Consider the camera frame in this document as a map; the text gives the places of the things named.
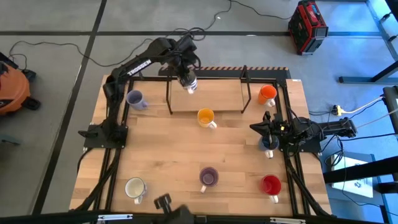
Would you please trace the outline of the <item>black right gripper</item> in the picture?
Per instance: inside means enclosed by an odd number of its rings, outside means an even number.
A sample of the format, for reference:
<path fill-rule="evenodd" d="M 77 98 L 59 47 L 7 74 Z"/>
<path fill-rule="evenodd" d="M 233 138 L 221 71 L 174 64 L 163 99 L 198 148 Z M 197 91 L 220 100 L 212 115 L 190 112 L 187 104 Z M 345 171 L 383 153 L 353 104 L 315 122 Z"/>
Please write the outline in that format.
<path fill-rule="evenodd" d="M 291 142 L 291 122 L 283 120 L 280 113 L 275 113 L 272 118 L 270 111 L 266 111 L 260 123 L 250 124 L 249 127 L 262 137 L 268 137 L 268 146 L 279 147 L 279 140 Z"/>

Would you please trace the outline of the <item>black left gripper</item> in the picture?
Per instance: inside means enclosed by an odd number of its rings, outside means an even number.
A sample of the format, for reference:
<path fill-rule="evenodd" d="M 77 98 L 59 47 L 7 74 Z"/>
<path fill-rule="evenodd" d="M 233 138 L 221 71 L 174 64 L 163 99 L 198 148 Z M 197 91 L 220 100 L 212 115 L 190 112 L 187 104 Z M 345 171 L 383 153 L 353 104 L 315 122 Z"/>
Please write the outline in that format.
<path fill-rule="evenodd" d="M 195 72 L 190 72 L 189 69 L 189 66 L 196 62 L 200 62 L 200 59 L 195 54 L 178 55 L 169 62 L 169 66 L 172 67 L 172 71 L 182 87 L 186 87 L 186 82 L 197 82 Z"/>

